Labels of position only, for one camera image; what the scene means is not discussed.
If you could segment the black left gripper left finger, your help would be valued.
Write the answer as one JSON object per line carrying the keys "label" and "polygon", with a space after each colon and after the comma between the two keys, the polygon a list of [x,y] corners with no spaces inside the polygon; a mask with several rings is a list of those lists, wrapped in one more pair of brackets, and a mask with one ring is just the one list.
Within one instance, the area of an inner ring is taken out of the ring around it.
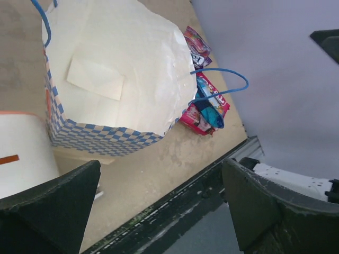
{"label": "black left gripper left finger", "polygon": [[79,253],[100,168],[91,160],[1,199],[1,253]]}

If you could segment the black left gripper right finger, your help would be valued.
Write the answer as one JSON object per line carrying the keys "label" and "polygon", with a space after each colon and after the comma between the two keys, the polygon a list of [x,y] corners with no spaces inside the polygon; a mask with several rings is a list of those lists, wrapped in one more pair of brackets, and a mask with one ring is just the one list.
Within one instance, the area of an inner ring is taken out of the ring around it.
{"label": "black left gripper right finger", "polygon": [[338,203],[321,201],[226,159],[225,198],[244,253],[338,253]]}

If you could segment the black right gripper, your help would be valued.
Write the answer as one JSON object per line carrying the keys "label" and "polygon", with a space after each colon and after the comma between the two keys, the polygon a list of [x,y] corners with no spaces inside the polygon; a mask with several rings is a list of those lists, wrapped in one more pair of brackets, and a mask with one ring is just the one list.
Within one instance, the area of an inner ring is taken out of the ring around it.
{"label": "black right gripper", "polygon": [[310,38],[339,64],[339,29],[314,31]]}

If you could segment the blue snack bag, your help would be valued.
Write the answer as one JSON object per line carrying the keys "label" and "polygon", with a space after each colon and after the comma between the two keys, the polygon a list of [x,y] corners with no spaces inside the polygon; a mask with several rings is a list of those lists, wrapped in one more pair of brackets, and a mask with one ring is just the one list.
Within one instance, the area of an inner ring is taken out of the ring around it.
{"label": "blue snack bag", "polygon": [[214,128],[224,128],[224,108],[212,95],[210,85],[203,77],[197,77],[197,94],[193,102],[204,119]]}

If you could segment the pink snack bag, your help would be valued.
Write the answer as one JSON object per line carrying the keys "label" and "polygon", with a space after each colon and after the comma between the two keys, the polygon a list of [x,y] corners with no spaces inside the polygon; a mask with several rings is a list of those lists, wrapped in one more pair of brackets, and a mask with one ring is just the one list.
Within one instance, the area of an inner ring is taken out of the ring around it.
{"label": "pink snack bag", "polygon": [[197,73],[196,78],[198,90],[195,97],[202,100],[191,103],[179,121],[196,134],[212,135],[224,128],[224,118],[230,105],[222,95],[207,98],[219,91],[203,73]]}

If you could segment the purple Fox's berries bag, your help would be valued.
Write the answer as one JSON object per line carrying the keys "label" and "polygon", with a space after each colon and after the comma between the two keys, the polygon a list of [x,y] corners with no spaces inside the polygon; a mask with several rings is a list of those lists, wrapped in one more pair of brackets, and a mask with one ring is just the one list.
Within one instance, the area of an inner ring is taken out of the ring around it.
{"label": "purple Fox's berries bag", "polygon": [[210,65],[212,63],[212,59],[209,57],[211,48],[196,30],[187,26],[183,35],[190,49],[195,69],[202,69]]}

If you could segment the blue checkered paper bag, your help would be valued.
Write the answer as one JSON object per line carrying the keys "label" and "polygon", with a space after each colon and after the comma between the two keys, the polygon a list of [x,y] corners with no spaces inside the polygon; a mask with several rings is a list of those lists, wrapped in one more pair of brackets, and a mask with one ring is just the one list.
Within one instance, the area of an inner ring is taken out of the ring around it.
{"label": "blue checkered paper bag", "polygon": [[170,1],[52,1],[42,18],[51,144],[126,156],[161,140],[197,94]]}

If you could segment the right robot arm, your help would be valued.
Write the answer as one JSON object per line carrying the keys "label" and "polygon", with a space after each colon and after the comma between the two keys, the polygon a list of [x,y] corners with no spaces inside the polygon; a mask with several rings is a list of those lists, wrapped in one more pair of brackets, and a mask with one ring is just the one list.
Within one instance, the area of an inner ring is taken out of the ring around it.
{"label": "right robot arm", "polygon": [[[314,31],[310,38],[338,63],[338,29]],[[257,159],[244,157],[239,163],[256,174],[297,193],[337,204],[338,179],[320,179],[271,167]]]}

